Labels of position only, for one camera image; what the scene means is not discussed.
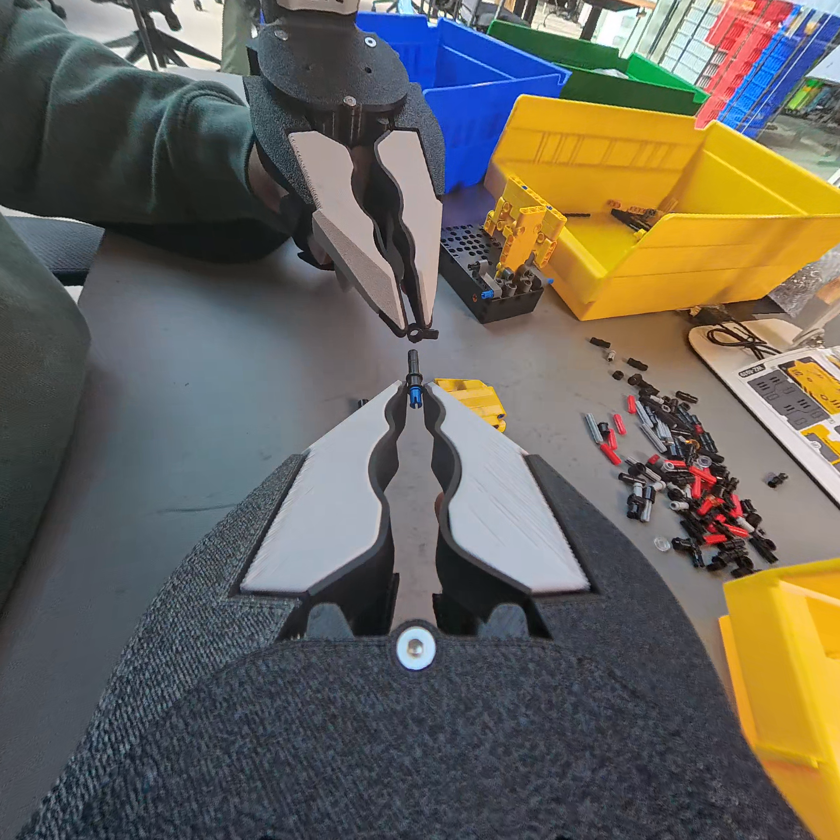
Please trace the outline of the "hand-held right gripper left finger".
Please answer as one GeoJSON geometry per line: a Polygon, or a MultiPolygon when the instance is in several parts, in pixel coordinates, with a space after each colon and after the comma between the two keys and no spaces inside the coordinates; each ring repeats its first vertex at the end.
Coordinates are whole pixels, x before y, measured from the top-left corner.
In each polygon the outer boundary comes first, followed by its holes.
{"type": "Polygon", "coordinates": [[[385,490],[404,425],[405,386],[396,381],[306,450],[242,592],[320,595],[375,554],[390,528],[385,490]]]}

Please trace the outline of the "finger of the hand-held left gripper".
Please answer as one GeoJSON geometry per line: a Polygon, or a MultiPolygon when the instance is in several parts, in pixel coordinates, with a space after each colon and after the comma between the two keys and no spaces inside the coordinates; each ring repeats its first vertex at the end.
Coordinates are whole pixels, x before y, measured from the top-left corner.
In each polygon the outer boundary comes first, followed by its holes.
{"type": "Polygon", "coordinates": [[[352,188],[354,163],[341,143],[315,131],[288,136],[314,202],[312,235],[337,275],[356,287],[397,335],[406,316],[392,266],[377,244],[375,226],[352,188]]]}
{"type": "Polygon", "coordinates": [[[413,314],[413,328],[431,329],[443,205],[435,194],[417,132],[385,133],[374,144],[374,160],[374,173],[383,176],[392,244],[402,261],[402,288],[413,314]]]}

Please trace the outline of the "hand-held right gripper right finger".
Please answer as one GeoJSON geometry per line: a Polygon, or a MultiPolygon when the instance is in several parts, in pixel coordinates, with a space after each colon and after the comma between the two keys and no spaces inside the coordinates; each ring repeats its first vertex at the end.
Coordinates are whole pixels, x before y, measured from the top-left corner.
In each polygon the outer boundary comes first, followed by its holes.
{"type": "Polygon", "coordinates": [[[588,592],[578,562],[528,462],[529,453],[440,385],[423,399],[432,471],[443,492],[445,543],[526,596],[588,592]]]}

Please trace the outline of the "yellow lego subassembly blue pins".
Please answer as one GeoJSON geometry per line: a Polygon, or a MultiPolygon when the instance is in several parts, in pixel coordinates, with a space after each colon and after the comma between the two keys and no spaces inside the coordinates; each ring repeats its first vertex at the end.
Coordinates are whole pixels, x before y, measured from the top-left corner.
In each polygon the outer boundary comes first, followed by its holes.
{"type": "Polygon", "coordinates": [[[507,426],[507,411],[501,404],[496,390],[478,379],[438,377],[434,383],[474,414],[480,416],[499,433],[504,434],[507,426]]]}

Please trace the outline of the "yellow storage bin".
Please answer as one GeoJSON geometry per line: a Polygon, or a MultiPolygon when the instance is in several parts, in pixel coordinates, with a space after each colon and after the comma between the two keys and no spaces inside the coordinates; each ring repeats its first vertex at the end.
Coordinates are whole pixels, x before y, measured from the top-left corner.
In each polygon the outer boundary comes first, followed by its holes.
{"type": "Polygon", "coordinates": [[[520,96],[490,157],[567,216],[547,274],[582,321],[757,300],[838,245],[839,192],[692,117],[520,96]],[[669,209],[641,240],[606,207],[669,209]]]}
{"type": "Polygon", "coordinates": [[[839,559],[723,585],[742,733],[815,838],[839,838],[839,559]]]}

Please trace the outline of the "person's left forearm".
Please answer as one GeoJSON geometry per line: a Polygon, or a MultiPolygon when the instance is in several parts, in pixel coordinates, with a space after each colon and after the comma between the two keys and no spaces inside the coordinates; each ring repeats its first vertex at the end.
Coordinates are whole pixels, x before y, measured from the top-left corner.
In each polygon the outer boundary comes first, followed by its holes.
{"type": "Polygon", "coordinates": [[[249,110],[225,85],[132,66],[42,3],[2,2],[1,29],[2,206],[217,263],[291,236],[252,191],[249,110]]]}

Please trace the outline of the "lego model on black base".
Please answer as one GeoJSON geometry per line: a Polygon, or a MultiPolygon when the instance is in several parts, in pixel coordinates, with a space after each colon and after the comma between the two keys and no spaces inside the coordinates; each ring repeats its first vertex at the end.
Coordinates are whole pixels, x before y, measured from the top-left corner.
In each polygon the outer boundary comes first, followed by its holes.
{"type": "Polygon", "coordinates": [[[567,218],[517,176],[507,179],[482,224],[442,228],[439,272],[487,324],[531,313],[567,218]]]}

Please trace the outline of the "pile of small lego pieces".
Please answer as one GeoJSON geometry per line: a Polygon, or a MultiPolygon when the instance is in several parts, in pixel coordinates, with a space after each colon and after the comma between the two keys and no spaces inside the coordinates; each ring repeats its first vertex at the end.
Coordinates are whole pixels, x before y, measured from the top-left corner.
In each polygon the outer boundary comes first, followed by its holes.
{"type": "Polygon", "coordinates": [[[644,362],[626,358],[619,370],[610,342],[592,337],[589,343],[602,352],[611,377],[630,390],[621,412],[607,419],[583,415],[594,446],[627,488],[626,518],[649,524],[656,505],[670,510],[681,535],[654,544],[686,557],[697,570],[729,572],[740,580],[758,571],[754,555],[777,564],[776,542],[754,503],[740,494],[740,479],[698,417],[697,397],[663,392],[645,377],[644,362]]]}

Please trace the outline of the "lego tracked assembly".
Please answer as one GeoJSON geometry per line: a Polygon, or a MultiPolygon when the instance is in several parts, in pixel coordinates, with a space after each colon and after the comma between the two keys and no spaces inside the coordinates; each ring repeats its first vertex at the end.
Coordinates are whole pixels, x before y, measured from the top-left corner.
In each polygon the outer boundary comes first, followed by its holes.
{"type": "Polygon", "coordinates": [[[641,241],[660,220],[671,213],[669,209],[631,205],[613,198],[607,200],[605,204],[610,214],[632,231],[637,242],[641,241]]]}

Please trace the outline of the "person's left hand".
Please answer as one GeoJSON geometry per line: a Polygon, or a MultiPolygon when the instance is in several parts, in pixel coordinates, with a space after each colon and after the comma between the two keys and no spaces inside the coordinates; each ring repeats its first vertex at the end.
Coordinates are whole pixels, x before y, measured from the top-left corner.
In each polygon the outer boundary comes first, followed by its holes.
{"type": "Polygon", "coordinates": [[[248,155],[247,179],[250,191],[265,205],[271,223],[298,246],[299,257],[320,270],[333,270],[333,259],[314,237],[312,214],[299,197],[268,173],[257,143],[252,144],[248,155]]]}

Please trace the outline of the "blue storage bin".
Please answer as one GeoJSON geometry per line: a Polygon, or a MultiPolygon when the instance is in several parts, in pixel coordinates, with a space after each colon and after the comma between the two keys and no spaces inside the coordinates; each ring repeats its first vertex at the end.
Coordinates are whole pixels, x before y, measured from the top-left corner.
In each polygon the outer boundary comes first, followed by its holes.
{"type": "Polygon", "coordinates": [[[419,14],[359,12],[399,55],[444,135],[445,192],[483,181],[521,95],[558,98],[572,73],[474,29],[419,14]]]}

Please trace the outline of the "black office chair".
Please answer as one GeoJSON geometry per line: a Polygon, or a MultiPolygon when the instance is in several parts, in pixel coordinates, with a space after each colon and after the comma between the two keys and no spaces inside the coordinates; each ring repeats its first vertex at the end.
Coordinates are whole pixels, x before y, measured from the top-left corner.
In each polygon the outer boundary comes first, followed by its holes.
{"type": "Polygon", "coordinates": [[[142,60],[152,70],[178,70],[192,67],[220,70],[221,59],[211,51],[184,41],[182,21],[173,1],[96,1],[97,6],[116,7],[131,14],[131,30],[104,44],[138,66],[142,60]]]}
{"type": "Polygon", "coordinates": [[[46,217],[5,216],[34,255],[65,287],[82,287],[105,231],[102,227],[46,217]]]}

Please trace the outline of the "green storage bin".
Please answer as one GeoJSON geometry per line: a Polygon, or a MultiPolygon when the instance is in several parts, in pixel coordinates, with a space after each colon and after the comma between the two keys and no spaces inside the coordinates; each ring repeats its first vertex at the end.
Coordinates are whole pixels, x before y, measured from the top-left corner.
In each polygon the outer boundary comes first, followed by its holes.
{"type": "Polygon", "coordinates": [[[570,71],[560,98],[695,117],[709,94],[653,61],[615,47],[497,20],[488,35],[570,71]]]}

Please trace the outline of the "white rounded instruction card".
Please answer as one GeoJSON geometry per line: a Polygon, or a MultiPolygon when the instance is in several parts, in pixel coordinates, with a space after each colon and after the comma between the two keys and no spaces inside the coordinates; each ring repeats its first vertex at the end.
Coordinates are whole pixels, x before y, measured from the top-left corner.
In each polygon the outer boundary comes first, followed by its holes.
{"type": "Polygon", "coordinates": [[[740,338],[712,341],[713,326],[689,331],[689,346],[804,472],[839,505],[838,347],[798,344],[800,330],[779,318],[746,322],[758,359],[740,338]]]}

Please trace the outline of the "shelf of coloured bins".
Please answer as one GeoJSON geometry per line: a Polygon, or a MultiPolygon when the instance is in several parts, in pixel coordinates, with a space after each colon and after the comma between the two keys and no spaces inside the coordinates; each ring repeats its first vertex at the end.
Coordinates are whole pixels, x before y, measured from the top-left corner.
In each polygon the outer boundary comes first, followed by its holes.
{"type": "Polygon", "coordinates": [[[831,120],[838,104],[838,2],[725,2],[706,43],[703,129],[756,140],[780,117],[831,120]]]}

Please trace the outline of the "crinkled clear plastic bag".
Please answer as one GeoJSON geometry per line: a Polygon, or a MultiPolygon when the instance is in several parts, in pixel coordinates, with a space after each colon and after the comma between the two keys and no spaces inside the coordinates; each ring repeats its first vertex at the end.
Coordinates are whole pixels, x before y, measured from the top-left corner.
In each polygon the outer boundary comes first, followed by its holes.
{"type": "Polygon", "coordinates": [[[796,271],[768,293],[769,299],[796,318],[815,300],[829,306],[838,299],[839,246],[796,271]]]}

